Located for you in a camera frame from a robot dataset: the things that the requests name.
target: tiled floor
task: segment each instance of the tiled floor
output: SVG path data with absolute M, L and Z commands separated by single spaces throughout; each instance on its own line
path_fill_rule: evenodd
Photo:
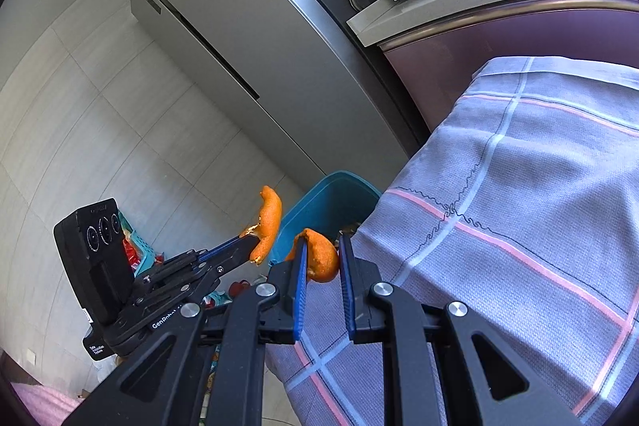
M 0 91 L 0 157 L 0 345 L 70 395 L 97 377 L 53 240 L 60 219 L 114 197 L 142 237 L 173 256 L 237 235 L 264 184 L 285 207 L 302 196 L 151 40 L 129 0 L 77 0 L 37 40 Z M 243 266 L 221 287 L 259 272 Z M 298 424 L 268 371 L 264 417 Z

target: trash bin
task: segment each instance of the trash bin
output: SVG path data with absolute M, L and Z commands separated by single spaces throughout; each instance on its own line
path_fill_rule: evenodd
M 283 217 L 268 256 L 269 265 L 286 258 L 293 239 L 304 228 L 311 228 L 332 242 L 340 229 L 364 222 L 380 197 L 373 185 L 351 172 L 338 170 L 327 175 Z

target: sticker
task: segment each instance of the sticker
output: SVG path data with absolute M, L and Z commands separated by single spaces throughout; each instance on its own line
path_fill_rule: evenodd
M 91 316 L 89 315 L 89 312 L 84 307 L 82 307 L 82 310 L 84 311 L 84 314 L 86 314 L 86 318 L 89 321 L 89 323 L 93 323 L 93 320 L 91 319 Z
M 30 365 L 33 365 L 34 367 L 36 366 L 36 353 L 33 352 L 31 349 L 27 349 L 27 363 L 29 363 Z

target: pink cloth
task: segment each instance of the pink cloth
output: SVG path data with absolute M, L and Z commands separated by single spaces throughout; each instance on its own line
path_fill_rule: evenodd
M 60 426 L 82 402 L 82 399 L 72 399 L 48 386 L 22 383 L 12 383 L 12 386 L 40 426 Z

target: orange peel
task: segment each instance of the orange peel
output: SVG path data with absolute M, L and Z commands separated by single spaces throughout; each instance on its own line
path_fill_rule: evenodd
M 339 272 L 339 257 L 333 244 L 321 233 L 305 228 L 293 241 L 293 249 L 285 260 L 293 260 L 297 248 L 297 240 L 306 238 L 308 245 L 308 261 L 306 263 L 306 280 L 321 283 L 331 281 Z
M 264 186 L 260 192 L 262 197 L 262 207 L 260 209 L 260 219 L 258 224 L 246 228 L 240 237 L 255 235 L 260 238 L 260 243 L 250 253 L 248 260 L 261 264 L 268 256 L 277 238 L 280 221 L 282 220 L 282 200 L 279 195 L 269 186 Z

